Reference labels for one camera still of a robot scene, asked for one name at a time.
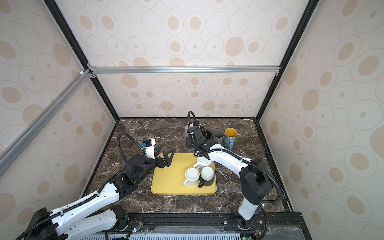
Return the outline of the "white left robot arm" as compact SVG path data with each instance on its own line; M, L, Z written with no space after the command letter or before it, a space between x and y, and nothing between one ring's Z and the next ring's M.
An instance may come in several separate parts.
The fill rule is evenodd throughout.
M93 193L61 208L48 211L42 208L34 213L19 240L68 240L80 222L103 207L115 203L134 192L155 168L169 167L175 150L154 158L133 155L125 165Z

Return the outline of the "tall grey mug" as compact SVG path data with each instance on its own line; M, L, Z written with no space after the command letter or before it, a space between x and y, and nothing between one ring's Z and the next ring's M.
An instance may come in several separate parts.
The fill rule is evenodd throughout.
M212 141L215 144L223 144L225 132L222 129L215 129L212 131Z

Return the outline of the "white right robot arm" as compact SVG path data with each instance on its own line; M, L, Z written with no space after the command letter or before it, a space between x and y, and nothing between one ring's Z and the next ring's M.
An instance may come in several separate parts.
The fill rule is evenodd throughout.
M281 200L282 190L261 159L244 158L208 140L203 126L188 125L186 133L199 160L219 163L240 178L244 198L236 214L238 222L251 221L263 204L276 204Z

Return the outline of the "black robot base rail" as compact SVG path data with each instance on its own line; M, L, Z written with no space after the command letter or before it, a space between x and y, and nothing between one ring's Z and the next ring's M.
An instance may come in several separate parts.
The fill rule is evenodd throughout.
M254 215L241 227L232 213L128 214L122 235L144 239L310 240L300 213Z

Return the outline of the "small grey mug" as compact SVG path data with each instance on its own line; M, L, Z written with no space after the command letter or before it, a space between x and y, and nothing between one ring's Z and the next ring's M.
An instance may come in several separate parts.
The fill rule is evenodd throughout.
M190 134L190 130L192 129L194 125L193 124L188 124L186 127L185 127L185 133L184 133L184 137L185 139L187 139L189 137L189 134Z

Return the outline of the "blue butterfly mug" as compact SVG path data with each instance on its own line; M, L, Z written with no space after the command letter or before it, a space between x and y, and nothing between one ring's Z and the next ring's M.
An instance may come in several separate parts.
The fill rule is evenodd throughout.
M238 136L237 130L233 128L228 128L225 130L225 136L223 140L223 146L228 149L232 150L236 141L236 137Z

